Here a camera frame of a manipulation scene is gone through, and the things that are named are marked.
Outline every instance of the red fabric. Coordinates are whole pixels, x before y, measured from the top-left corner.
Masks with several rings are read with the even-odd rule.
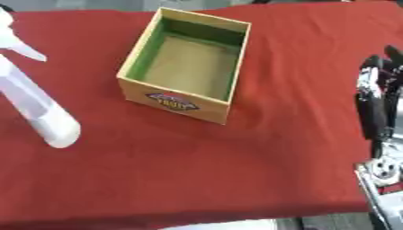
[[[226,126],[124,100],[115,75],[152,13],[16,13],[16,33],[49,62],[6,55],[83,133],[51,148],[0,97],[0,222],[105,229],[365,211],[353,172],[369,156],[355,80],[370,54],[403,48],[401,11],[387,2],[207,11],[253,24]]]

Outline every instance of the cardboard box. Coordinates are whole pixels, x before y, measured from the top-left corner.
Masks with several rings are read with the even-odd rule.
[[[118,73],[126,99],[225,124],[250,26],[159,8]]]

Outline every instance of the spray bottle cap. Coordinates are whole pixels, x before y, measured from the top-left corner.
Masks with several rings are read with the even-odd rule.
[[[46,61],[46,56],[31,48],[20,40],[9,27],[13,23],[13,17],[0,7],[0,49],[10,49],[39,61]]]

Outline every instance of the floor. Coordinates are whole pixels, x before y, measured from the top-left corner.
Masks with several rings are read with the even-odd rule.
[[[15,11],[43,11],[65,9],[114,9],[122,11],[153,11],[159,6],[184,10],[212,9],[248,4],[252,0],[2,0],[2,4]],[[300,0],[274,0],[297,2]],[[366,213],[333,214],[302,218],[306,230],[371,230]],[[251,220],[225,224],[185,226],[175,230],[300,230],[293,218],[276,220]]]

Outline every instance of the gray floor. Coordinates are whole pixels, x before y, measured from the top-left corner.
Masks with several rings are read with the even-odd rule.
[[[252,0],[144,0],[143,2],[143,0],[2,0],[0,2],[2,4],[11,6],[16,11],[48,11],[65,9],[153,11],[159,6],[167,6],[184,10],[198,10],[226,7],[233,4],[247,4],[251,1]],[[277,0],[276,2],[279,1],[297,2],[299,0]],[[366,213],[304,217],[303,222],[307,229],[372,230],[372,226]],[[295,220],[291,218],[277,219],[276,223],[277,228],[273,229],[298,230]]]

